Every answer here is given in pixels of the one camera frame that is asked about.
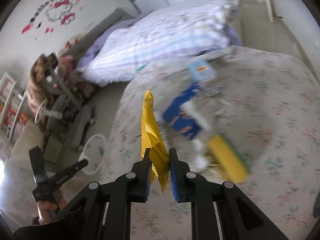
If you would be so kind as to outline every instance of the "yellow sponge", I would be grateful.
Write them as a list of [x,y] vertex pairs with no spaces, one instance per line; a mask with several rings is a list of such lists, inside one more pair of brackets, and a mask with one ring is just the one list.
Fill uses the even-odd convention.
[[239,183],[249,175],[249,169],[224,135],[214,135],[208,141],[208,147],[229,180]]

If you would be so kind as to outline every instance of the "human hand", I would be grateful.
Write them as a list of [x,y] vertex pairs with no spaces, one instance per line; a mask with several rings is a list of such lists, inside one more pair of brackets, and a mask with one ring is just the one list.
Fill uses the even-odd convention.
[[[67,203],[63,197],[63,191],[61,189],[59,191],[60,201],[58,203],[59,209],[63,209]],[[45,225],[51,220],[51,216],[49,214],[49,210],[56,210],[57,204],[51,203],[49,201],[39,201],[38,202],[38,213],[39,213],[39,224]]]

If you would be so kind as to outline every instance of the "headboard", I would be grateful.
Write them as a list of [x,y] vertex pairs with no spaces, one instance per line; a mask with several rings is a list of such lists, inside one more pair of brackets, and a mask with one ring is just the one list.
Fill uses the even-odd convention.
[[113,12],[108,15],[107,18],[102,20],[98,25],[96,25],[91,31],[89,31],[81,40],[73,45],[67,52],[61,56],[66,56],[72,54],[75,57],[74,64],[83,57],[87,49],[92,46],[92,44],[98,39],[108,28],[110,28],[114,23],[118,21],[124,21],[131,19],[132,16],[127,14],[121,8],[114,8]]

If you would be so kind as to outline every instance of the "yellow wrapper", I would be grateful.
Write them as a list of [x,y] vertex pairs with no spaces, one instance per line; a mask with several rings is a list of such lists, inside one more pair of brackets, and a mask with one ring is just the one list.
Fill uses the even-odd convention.
[[151,148],[149,158],[152,162],[153,174],[158,178],[162,193],[165,190],[169,177],[170,160],[167,150],[161,138],[158,125],[153,115],[153,95],[150,91],[144,94],[144,101],[142,103],[141,116],[141,158],[144,157],[146,148]]

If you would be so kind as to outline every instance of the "teddy bear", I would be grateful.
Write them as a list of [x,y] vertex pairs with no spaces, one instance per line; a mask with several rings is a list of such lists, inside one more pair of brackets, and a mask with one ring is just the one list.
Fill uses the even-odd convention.
[[66,79],[72,90],[80,89],[86,98],[89,98],[94,91],[92,84],[84,80],[82,75],[75,69],[73,70],[72,61],[74,57],[67,55],[59,58],[59,65],[57,67],[57,74],[60,78]]

